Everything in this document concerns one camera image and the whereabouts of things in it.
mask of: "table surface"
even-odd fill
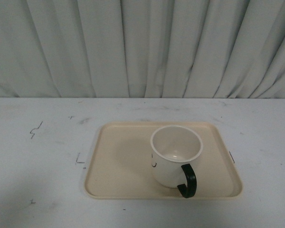
[[[84,180],[112,121],[214,124],[243,181],[232,200],[98,200]],[[284,227],[285,99],[0,98],[0,228]]]

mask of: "curtain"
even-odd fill
[[[285,0],[0,0],[0,97],[285,98]]]

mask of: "white mug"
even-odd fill
[[[203,150],[200,136],[190,128],[167,125],[152,134],[151,147],[154,178],[165,187],[178,188],[185,198],[194,196],[197,180],[193,168]]]

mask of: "beige tray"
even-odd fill
[[[238,196],[242,181],[218,130],[206,122],[113,122],[100,130],[85,180],[96,199],[182,199],[178,189],[160,185],[151,174],[151,134],[164,125],[195,130],[204,150],[194,171],[198,187],[185,200],[222,200]]]

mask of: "dark green handle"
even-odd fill
[[[197,187],[196,176],[190,164],[182,165],[181,168],[185,173],[187,179],[187,186],[186,184],[180,184],[177,186],[177,188],[179,189],[183,197],[190,198],[194,196],[196,192],[196,187]]]

